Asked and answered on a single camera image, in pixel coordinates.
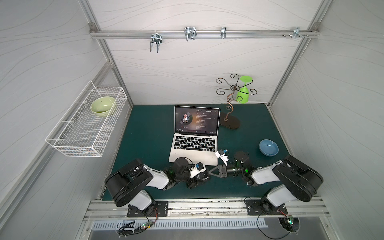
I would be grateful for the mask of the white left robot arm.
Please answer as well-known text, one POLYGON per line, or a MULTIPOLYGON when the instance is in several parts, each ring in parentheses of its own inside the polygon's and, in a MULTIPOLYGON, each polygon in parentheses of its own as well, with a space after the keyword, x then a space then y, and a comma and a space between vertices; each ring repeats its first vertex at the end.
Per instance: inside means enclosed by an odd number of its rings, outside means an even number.
POLYGON ((105 179, 105 185, 117 207, 129 205, 144 215, 152 215, 157 208, 153 197, 145 190, 146 187, 167 191, 179 183, 185 183, 193 189, 209 180, 206 166, 197 164, 186 157, 177 158, 172 166, 161 171, 145 165, 136 159, 105 179))

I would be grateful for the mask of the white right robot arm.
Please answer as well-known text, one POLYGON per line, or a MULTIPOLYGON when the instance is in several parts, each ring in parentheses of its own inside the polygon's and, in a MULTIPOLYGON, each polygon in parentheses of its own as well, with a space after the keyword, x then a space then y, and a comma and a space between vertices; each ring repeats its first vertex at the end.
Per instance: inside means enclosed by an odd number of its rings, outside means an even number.
POLYGON ((245 200, 245 204, 256 213, 285 215, 282 208, 285 203, 299 200, 310 202, 324 182, 320 173, 304 164, 295 157, 288 155, 265 167, 255 168, 249 154, 236 152, 235 162, 229 163, 225 151, 216 152, 222 159, 223 165, 218 165, 208 171, 208 174, 218 178, 241 176, 247 185, 260 187, 266 183, 281 182, 281 185, 268 190, 260 200, 245 200))

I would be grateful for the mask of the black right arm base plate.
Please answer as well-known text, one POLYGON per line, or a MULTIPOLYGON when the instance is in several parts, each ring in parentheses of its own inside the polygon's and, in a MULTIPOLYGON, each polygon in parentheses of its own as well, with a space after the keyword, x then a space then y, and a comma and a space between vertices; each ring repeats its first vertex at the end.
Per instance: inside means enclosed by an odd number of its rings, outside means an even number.
POLYGON ((244 200, 247 214, 249 216, 287 216, 288 211, 285 205, 275 207, 267 200, 256 200, 246 198, 244 200))

